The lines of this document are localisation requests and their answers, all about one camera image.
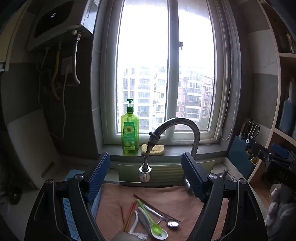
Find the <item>blue knife block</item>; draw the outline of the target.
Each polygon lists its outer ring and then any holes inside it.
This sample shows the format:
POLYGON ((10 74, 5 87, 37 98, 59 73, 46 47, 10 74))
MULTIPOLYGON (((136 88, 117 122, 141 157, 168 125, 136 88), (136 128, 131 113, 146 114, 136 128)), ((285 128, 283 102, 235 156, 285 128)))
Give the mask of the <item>blue knife block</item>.
POLYGON ((247 152, 247 147, 248 144, 245 141, 235 136, 227 155, 227 158, 245 179, 249 179, 256 166, 251 161, 252 156, 247 152))

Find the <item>blue plastic drain basket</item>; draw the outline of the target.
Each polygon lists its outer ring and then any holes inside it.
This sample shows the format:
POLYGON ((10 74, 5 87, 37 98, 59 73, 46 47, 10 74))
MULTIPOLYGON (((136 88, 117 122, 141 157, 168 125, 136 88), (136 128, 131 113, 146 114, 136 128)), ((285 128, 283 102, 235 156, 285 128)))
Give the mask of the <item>blue plastic drain basket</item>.
MULTIPOLYGON (((82 174, 82 173, 83 173, 83 171, 81 171, 81 170, 72 169, 66 175, 65 181, 71 179, 76 174, 82 174)), ((99 190, 99 192, 98 192, 97 196, 95 197, 95 199, 89 203, 90 212, 91 212, 91 214, 92 214, 92 216, 93 216, 94 219, 97 216, 97 211, 98 211, 98 207, 99 207, 100 197, 101 197, 101 193, 100 193, 100 190, 99 190)), ((63 198, 63 205, 64 205, 64 211, 65 211, 65 215, 66 215, 66 220, 68 222, 75 223, 74 218, 73 218, 73 215, 72 215, 72 211, 71 211, 69 199, 63 198)))

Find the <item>window frame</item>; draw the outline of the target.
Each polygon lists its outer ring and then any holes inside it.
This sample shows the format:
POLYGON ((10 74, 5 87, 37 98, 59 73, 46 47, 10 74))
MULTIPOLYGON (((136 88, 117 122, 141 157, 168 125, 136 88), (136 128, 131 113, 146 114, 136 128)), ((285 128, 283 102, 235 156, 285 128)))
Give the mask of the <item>window frame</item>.
POLYGON ((229 144, 231 1, 102 1, 98 21, 104 145, 121 145, 128 105, 139 117, 139 144, 175 117, 197 124, 202 144, 229 144))

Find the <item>chrome kitchen faucet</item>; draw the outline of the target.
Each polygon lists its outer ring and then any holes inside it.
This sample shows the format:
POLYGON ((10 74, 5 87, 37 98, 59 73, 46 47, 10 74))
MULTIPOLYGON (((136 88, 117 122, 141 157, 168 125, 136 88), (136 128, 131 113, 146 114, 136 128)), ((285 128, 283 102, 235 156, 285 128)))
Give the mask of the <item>chrome kitchen faucet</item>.
POLYGON ((169 144, 170 146, 188 146, 189 143, 192 143, 192 149, 191 149, 191 156, 193 158, 196 157, 198 146, 200 142, 200 130, 195 122, 192 120, 189 120, 188 118, 171 118, 164 123, 162 123, 154 132, 150 132, 149 135, 149 141, 147 144, 147 149, 144 154, 144 162, 139 167, 138 170, 138 178, 141 182, 149 182, 151 179, 151 172, 152 168, 149 166, 149 155, 152 151, 153 147, 158 144, 159 140, 161 139, 161 135, 167 130, 170 129, 176 125, 185 125, 189 128, 191 128, 193 132, 193 141, 189 140, 181 140, 181 141, 165 141, 164 144, 169 144))

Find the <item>kitchen scissors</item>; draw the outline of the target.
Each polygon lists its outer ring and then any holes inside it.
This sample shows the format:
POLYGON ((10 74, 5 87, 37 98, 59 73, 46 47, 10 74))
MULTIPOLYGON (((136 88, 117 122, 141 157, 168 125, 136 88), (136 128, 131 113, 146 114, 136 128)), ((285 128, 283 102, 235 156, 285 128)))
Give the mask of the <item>kitchen scissors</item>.
POLYGON ((255 124, 254 121, 250 121, 247 125, 246 143, 249 144, 260 132, 260 126, 255 124))

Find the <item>dark curved red chopstick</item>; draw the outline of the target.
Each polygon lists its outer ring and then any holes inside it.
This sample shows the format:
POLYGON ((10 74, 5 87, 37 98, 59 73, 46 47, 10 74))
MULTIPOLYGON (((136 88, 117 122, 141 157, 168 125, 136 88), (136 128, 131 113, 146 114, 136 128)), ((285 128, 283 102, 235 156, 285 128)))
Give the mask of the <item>dark curved red chopstick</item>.
POLYGON ((138 195, 136 195, 135 193, 133 193, 134 197, 138 198, 140 201, 142 201, 145 205, 147 205, 148 207, 150 207, 151 209, 153 209, 154 211, 157 211, 161 214, 164 214, 165 216, 171 218, 171 219, 174 219, 174 220, 177 220, 179 221, 178 219, 172 217, 171 215, 159 210, 158 208, 154 207, 153 205, 151 205, 150 203, 146 202, 144 199, 140 198, 138 195))

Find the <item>green plastic spoon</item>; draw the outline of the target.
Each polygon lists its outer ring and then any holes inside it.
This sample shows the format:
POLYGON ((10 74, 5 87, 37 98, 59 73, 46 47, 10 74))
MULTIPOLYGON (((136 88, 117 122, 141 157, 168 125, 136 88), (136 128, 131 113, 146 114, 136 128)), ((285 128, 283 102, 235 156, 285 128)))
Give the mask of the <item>green plastic spoon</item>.
POLYGON ((147 219, 148 219, 149 222, 151 223, 152 231, 153 231, 155 234, 160 235, 160 234, 162 233, 162 229, 161 229, 161 227, 160 227, 159 225, 157 225, 157 224, 153 221, 153 219, 149 216, 149 214, 148 214, 148 212, 146 211, 146 209, 145 209, 143 203, 142 203, 139 199, 137 199, 137 202, 138 202, 138 204, 140 205, 140 207, 143 209, 144 214, 147 216, 147 219))

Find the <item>engraved metal spoon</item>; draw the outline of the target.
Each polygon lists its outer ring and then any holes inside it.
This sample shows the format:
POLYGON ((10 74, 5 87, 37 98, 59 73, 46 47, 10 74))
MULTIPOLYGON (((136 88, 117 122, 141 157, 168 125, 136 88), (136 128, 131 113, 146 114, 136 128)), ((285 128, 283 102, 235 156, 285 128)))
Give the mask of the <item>engraved metal spoon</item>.
POLYGON ((144 208, 151 212, 152 214, 158 216, 160 218, 159 221, 165 221, 166 225, 170 228, 178 228, 181 226, 181 223, 175 219, 165 216, 164 214, 157 213, 152 208, 148 207, 146 204, 143 204, 144 208))

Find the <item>pink towel mat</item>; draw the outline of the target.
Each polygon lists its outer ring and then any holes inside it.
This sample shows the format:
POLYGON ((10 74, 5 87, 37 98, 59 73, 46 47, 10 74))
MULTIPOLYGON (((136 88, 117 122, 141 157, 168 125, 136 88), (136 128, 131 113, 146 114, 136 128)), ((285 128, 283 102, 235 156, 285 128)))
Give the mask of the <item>pink towel mat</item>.
POLYGON ((128 187, 115 184, 103 184, 96 216, 96 224, 105 240, 111 240, 123 228, 121 207, 124 217, 128 217, 136 194, 153 207, 171 215, 181 222, 176 230, 167 227, 165 222, 159 225, 168 232, 167 240, 187 240, 191 233, 203 203, 193 194, 186 192, 184 186, 166 188, 128 187))

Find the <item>water heater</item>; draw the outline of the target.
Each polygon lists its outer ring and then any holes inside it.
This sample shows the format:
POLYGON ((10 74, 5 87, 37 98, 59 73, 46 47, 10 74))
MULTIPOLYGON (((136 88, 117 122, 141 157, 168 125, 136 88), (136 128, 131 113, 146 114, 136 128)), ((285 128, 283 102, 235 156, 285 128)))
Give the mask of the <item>water heater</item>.
POLYGON ((94 32, 100 1, 44 1, 34 22, 27 50, 67 32, 94 32))

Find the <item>green dish soap bottle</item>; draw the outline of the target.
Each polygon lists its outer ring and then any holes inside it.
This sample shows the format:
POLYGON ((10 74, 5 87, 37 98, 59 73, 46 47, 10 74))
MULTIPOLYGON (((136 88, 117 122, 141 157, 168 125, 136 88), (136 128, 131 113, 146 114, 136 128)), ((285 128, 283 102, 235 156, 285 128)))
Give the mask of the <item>green dish soap bottle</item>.
POLYGON ((139 148, 139 117, 134 115, 133 99, 127 99, 126 113, 121 116, 121 144, 127 154, 136 154, 139 148))

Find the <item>red wooden chopstick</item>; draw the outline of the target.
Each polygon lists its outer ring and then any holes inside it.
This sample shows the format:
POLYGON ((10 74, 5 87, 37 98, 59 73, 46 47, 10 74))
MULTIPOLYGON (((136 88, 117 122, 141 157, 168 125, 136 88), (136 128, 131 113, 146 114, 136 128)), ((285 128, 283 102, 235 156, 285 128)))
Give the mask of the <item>red wooden chopstick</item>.
POLYGON ((122 231, 123 232, 128 232, 128 228, 130 226, 130 222, 131 222, 131 219, 132 219, 132 214, 134 212, 134 209, 135 209, 135 206, 136 206, 136 201, 134 201, 132 204, 131 204, 131 207, 130 207, 130 210, 129 210, 129 213, 128 213, 128 216, 127 216, 127 219, 124 223, 124 226, 123 226, 123 229, 122 231))
POLYGON ((137 202, 134 201, 132 203, 132 206, 130 208, 130 212, 129 212, 129 215, 128 215, 128 218, 127 218, 127 221, 125 223, 125 228, 124 228, 124 232, 128 232, 129 229, 130 229, 130 224, 131 224, 131 221, 132 221, 132 217, 133 217, 133 214, 134 214, 134 211, 135 211, 135 208, 136 208, 136 205, 137 205, 137 202))
POLYGON ((122 218, 122 222, 123 225, 125 224, 125 212, 124 212, 124 208, 122 205, 120 205, 120 212, 121 212, 121 218, 122 218))

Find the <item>white cutting board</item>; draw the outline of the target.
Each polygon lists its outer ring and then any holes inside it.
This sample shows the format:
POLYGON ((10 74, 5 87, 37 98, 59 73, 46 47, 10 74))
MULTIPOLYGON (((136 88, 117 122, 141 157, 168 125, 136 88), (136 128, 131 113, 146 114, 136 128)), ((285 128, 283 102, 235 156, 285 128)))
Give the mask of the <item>white cutting board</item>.
POLYGON ((41 109, 26 114, 8 125, 8 133, 31 183, 41 188, 48 178, 54 178, 60 166, 58 154, 41 109))

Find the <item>wooden shelf unit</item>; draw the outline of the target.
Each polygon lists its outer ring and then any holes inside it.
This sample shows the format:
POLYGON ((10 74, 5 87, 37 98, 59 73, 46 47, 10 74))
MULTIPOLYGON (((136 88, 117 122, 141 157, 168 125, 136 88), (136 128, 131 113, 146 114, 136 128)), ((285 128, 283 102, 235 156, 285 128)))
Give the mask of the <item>wooden shelf unit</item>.
POLYGON ((287 135, 286 133, 280 131, 277 126, 280 123, 280 115, 281 111, 283 108, 283 102, 285 100, 285 84, 282 81, 282 73, 281 73, 281 62, 280 62, 280 57, 291 57, 291 54, 286 54, 286 53, 280 53, 278 51, 278 44, 276 41, 276 37, 273 31, 272 24, 270 22, 268 12, 270 9, 270 6, 268 3, 265 1, 257 1, 258 5, 261 8, 262 13, 264 14, 266 21, 269 26, 269 30, 271 33, 271 38, 273 40, 273 45, 275 49, 275 56, 276 56, 276 61, 277 61, 277 73, 278 73, 278 84, 277 84, 277 102, 276 102, 276 107, 275 107, 275 114, 273 118, 273 124, 271 126, 271 131, 268 136, 267 142, 265 144, 265 148, 268 149, 269 151, 271 150, 271 145, 273 143, 276 143, 278 145, 284 146, 287 144, 287 148, 292 148, 295 149, 295 139, 293 139, 291 136, 287 135))

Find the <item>yellow sponge cloth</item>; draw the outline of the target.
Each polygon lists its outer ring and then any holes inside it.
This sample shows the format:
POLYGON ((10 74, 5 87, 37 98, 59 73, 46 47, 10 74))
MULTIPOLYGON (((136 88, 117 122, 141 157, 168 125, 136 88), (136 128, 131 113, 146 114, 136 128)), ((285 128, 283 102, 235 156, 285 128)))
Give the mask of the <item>yellow sponge cloth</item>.
MULTIPOLYGON (((142 144, 141 146, 141 154, 145 155, 147 151, 147 144, 142 144)), ((160 156, 165 153, 165 147, 164 145, 155 145, 152 150, 150 151, 150 156, 160 156)))

